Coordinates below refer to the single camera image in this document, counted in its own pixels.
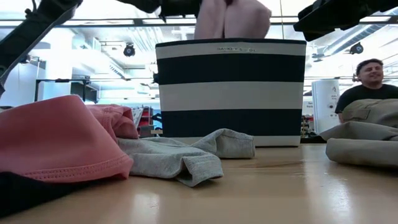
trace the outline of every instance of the white cylinder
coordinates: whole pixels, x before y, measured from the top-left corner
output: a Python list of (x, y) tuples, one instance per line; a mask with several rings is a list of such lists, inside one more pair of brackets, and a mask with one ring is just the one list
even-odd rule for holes
[(340, 124), (335, 113), (339, 97), (338, 80), (319, 80), (312, 83), (315, 133), (320, 134)]

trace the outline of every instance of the pink cloth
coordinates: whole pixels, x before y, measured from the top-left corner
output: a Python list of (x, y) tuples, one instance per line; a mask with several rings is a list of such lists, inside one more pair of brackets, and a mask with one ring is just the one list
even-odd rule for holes
[(271, 15), (258, 0), (202, 0), (194, 39), (263, 39)]
[(87, 108), (116, 142), (116, 137), (138, 139), (131, 108), (119, 105), (88, 105)]
[(128, 178), (129, 158), (78, 96), (0, 113), (0, 172), (45, 182)]

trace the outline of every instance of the striped storage bin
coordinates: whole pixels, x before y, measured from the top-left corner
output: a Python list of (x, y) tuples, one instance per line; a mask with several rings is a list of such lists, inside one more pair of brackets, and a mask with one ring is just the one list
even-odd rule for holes
[(164, 136), (191, 143), (229, 128), (256, 146), (298, 146), (305, 48), (272, 39), (157, 44)]

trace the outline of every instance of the dark hair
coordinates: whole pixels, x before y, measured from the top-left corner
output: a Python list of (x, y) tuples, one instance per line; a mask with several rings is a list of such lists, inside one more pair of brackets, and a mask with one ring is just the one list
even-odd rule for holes
[(359, 63), (358, 66), (356, 67), (356, 76), (358, 76), (361, 69), (369, 63), (378, 63), (379, 65), (383, 66), (383, 62), (376, 58), (365, 60), (365, 61)]

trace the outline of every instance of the white wall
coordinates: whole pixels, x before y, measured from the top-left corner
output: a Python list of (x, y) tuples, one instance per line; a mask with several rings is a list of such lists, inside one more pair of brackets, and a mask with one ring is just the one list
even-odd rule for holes
[(0, 99), (1, 106), (20, 106), (34, 102), (37, 67), (31, 64), (18, 64), (9, 74), (6, 91)]

